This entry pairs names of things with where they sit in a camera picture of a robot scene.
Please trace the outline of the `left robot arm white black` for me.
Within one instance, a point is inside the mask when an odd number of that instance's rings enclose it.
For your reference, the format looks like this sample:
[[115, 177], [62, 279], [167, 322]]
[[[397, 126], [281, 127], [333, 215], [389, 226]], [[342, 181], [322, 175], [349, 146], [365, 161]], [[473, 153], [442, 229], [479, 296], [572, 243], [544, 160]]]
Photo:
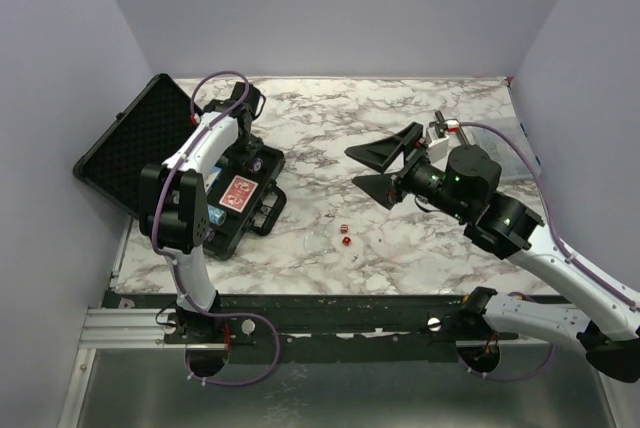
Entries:
[[189, 100], [194, 131], [160, 164], [140, 175], [139, 225], [169, 266], [176, 287], [176, 320], [201, 343], [226, 334], [215, 308], [218, 291], [206, 269], [203, 244], [210, 227], [207, 195], [219, 159], [240, 140], [242, 117], [255, 116], [253, 86], [244, 75], [225, 108], [198, 114]]

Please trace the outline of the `clear round dealer button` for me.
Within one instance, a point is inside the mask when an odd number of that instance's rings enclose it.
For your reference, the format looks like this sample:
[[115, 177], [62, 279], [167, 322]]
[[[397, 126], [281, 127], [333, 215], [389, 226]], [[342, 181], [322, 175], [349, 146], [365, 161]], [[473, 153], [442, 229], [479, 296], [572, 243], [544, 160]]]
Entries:
[[331, 240], [324, 232], [312, 231], [305, 237], [303, 246], [312, 256], [322, 255], [330, 250]]

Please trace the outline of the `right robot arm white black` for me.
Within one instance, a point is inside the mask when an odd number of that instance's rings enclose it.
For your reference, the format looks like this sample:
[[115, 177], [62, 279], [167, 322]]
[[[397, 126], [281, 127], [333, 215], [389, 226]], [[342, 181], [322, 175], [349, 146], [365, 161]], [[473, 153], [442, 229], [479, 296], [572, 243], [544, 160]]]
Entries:
[[522, 294], [477, 287], [437, 323], [474, 340], [524, 335], [580, 350], [600, 373], [624, 383], [639, 379], [639, 294], [570, 249], [549, 215], [499, 191], [502, 168], [476, 144], [454, 147], [444, 169], [431, 161], [423, 125], [346, 148], [372, 169], [353, 183], [390, 209], [408, 195], [454, 218], [481, 250], [538, 277], [568, 301], [539, 304]]

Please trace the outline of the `light blue poker chip stack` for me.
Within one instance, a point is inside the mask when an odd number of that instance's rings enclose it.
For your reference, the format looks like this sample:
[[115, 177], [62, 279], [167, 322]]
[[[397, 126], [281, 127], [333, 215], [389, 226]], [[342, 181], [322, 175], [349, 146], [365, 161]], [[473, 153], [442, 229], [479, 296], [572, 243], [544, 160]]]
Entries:
[[214, 226], [222, 226], [226, 220], [227, 213], [216, 206], [208, 205], [208, 218], [209, 222]]

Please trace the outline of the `purple grey poker chip stack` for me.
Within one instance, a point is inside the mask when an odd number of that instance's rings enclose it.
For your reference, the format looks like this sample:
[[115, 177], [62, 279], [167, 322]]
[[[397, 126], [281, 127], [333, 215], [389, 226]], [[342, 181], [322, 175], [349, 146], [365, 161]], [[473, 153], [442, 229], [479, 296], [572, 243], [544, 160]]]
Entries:
[[251, 173], [258, 173], [263, 168], [263, 160], [261, 158], [255, 158], [249, 164], [249, 171]]

